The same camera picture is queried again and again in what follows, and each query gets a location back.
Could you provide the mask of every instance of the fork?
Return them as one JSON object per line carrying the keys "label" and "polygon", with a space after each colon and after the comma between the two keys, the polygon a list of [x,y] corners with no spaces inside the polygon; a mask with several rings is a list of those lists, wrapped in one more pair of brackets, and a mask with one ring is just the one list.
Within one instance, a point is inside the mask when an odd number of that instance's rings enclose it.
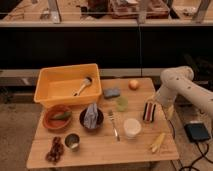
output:
{"label": "fork", "polygon": [[108,111],[108,116],[109,116],[110,121],[112,122],[112,126],[113,126],[113,130],[114,130],[114,133],[115,133],[115,137],[116,137],[117,141],[120,141],[120,137],[119,137],[118,131],[117,131],[116,127],[115,127],[114,116],[113,116],[112,110]]}

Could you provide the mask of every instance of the spoon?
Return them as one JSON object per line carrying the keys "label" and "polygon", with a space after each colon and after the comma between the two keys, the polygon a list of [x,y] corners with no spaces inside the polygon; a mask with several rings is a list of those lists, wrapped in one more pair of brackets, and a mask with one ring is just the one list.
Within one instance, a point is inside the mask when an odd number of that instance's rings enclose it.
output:
{"label": "spoon", "polygon": [[87,87],[92,84],[92,79],[90,77],[86,77],[81,85],[80,89],[74,94],[74,96],[79,96],[80,93]]}

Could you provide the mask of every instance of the brown bowl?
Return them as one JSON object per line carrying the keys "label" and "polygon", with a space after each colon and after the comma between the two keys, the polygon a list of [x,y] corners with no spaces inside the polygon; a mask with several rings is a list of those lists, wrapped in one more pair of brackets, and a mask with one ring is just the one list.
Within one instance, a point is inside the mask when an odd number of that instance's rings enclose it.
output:
{"label": "brown bowl", "polygon": [[71,121],[71,117],[66,120],[52,120],[51,118],[58,114],[70,111],[71,109],[66,105],[56,105],[48,109],[43,118],[43,126],[49,130],[57,131],[65,128]]}
{"label": "brown bowl", "polygon": [[96,127],[91,129],[91,128],[87,128],[85,125],[84,125],[84,117],[85,117],[85,114],[86,114],[86,111],[87,111],[87,108],[84,109],[81,114],[80,114],[80,117],[79,117],[79,121],[81,123],[81,125],[86,128],[87,130],[89,131],[92,131],[92,130],[96,130],[97,128],[99,128],[101,126],[101,124],[103,123],[104,121],[104,115],[102,113],[102,111],[100,109],[98,109],[98,118],[97,118],[97,123],[96,123]]}

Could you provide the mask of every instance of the white cup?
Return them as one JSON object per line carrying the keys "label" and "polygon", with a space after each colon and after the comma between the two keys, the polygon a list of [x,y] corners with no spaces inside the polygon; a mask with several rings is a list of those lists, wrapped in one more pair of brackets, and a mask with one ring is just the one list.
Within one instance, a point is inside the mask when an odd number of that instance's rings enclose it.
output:
{"label": "white cup", "polygon": [[141,131],[141,124],[137,119],[129,118],[124,121],[124,132],[128,139],[133,139]]}

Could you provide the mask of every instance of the small metal cup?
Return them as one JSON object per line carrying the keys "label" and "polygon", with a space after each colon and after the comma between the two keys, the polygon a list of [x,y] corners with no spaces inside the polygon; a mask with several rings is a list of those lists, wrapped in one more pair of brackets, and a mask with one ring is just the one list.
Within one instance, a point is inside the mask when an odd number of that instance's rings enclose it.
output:
{"label": "small metal cup", "polygon": [[65,138],[65,145],[70,148],[72,152],[78,151],[80,137],[77,134],[69,134]]}

